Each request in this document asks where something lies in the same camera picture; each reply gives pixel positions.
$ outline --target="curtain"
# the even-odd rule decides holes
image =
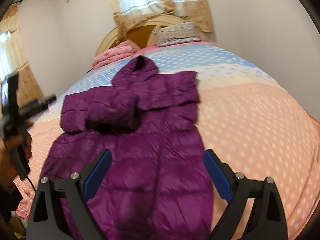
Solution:
[[[17,12],[17,5],[12,5],[0,22],[0,80],[27,62],[20,40]]]
[[[23,105],[42,97],[42,91],[33,77],[22,48],[17,13],[18,6],[12,5],[0,22],[0,81],[2,84],[7,75],[19,72],[18,104]]]
[[[212,32],[212,17],[207,0],[110,0],[118,28],[118,41],[138,23],[165,13],[196,22],[203,32]]]

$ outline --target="plaid pillowcase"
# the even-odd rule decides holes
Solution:
[[[177,39],[175,41],[167,41],[159,45],[159,47],[165,47],[170,45],[176,45],[176,44],[182,44],[187,42],[193,42],[193,41],[201,41],[201,39],[193,37],[193,38],[184,38],[184,39]]]
[[[176,25],[171,25],[169,27],[165,27],[159,30],[155,30],[152,32],[157,39],[157,45],[159,47],[168,46],[168,42],[175,42],[173,44],[185,43],[186,38],[191,40],[189,41],[200,41],[199,32],[196,28],[195,22],[186,22],[180,23]]]

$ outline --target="quilted down jacket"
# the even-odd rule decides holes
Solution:
[[[53,143],[41,176],[80,172],[106,148],[112,165],[88,207],[109,240],[205,240],[212,220],[212,182],[194,123],[196,72],[159,74],[139,56],[112,86],[68,95],[65,131]],[[80,234],[61,200],[75,239]]]

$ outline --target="polka dot bedspread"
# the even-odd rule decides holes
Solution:
[[[201,97],[197,127],[205,148],[250,179],[275,179],[288,222],[289,239],[303,229],[319,202],[320,124],[278,83],[250,62],[210,43],[182,44],[144,54],[161,73],[197,71]],[[67,90],[30,131],[30,178],[37,185],[52,142],[63,132],[64,97],[92,87],[109,86],[130,61],[126,58],[88,73]],[[34,193],[27,181],[15,181],[23,195],[17,213],[28,218]],[[214,189],[212,228],[227,203]],[[253,200],[234,235],[241,237]]]

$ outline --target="pink bedsheet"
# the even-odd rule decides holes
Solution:
[[[159,49],[163,48],[151,46],[135,55]],[[275,179],[284,205],[289,239],[294,240],[320,200],[320,123],[308,116],[278,84],[254,73],[199,75],[201,103],[196,125],[205,148],[214,149],[234,171],[242,171],[250,179],[263,180],[267,176]],[[52,142],[62,132],[60,117],[56,115],[36,123],[30,131],[33,183],[37,184]],[[34,193],[28,181],[16,179],[15,183],[24,197],[17,213],[27,218]],[[227,206],[216,191],[214,199],[212,227]],[[251,207],[252,200],[247,203],[234,239],[241,236]]]
[[[208,44],[208,45],[215,45],[216,43],[212,43],[212,42],[208,42],[208,41],[193,41],[193,42],[186,42],[186,43],[182,43],[182,44],[175,44],[175,45],[170,45],[170,46],[166,46],[166,47],[158,47],[157,45],[151,45],[149,47],[140,49],[139,51],[137,51],[133,57],[137,57],[139,55],[144,55],[150,52],[154,52],[157,50],[161,50],[161,49],[166,49],[166,48],[176,48],[176,47],[185,47],[185,46],[189,46],[189,45],[194,45],[194,44]]]

